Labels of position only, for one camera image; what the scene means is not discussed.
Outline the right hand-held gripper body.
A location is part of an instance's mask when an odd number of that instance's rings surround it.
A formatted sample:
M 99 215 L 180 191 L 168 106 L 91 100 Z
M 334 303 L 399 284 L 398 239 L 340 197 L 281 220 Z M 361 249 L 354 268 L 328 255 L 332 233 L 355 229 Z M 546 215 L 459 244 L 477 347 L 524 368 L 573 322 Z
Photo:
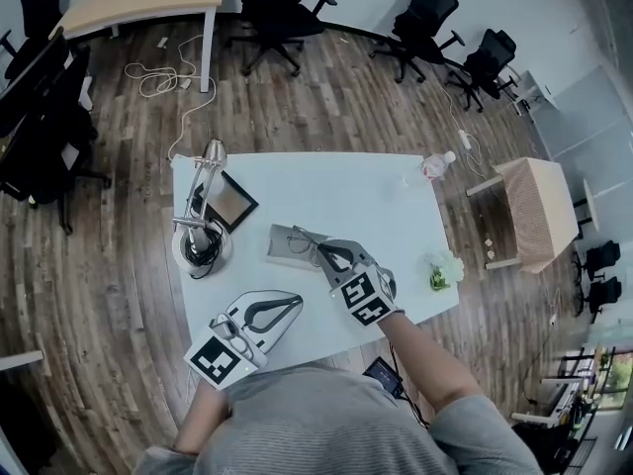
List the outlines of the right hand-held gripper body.
M 359 325 L 369 327 L 401 311 L 395 305 L 392 284 L 391 275 L 376 264 L 359 264 L 330 296 Z

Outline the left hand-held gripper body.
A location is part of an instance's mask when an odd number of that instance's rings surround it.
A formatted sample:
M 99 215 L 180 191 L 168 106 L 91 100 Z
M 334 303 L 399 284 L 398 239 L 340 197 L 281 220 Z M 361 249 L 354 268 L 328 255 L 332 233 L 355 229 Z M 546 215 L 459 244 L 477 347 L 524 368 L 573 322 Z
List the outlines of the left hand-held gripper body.
M 185 361 L 216 390 L 254 374 L 269 359 L 228 313 L 219 314 L 192 342 Z

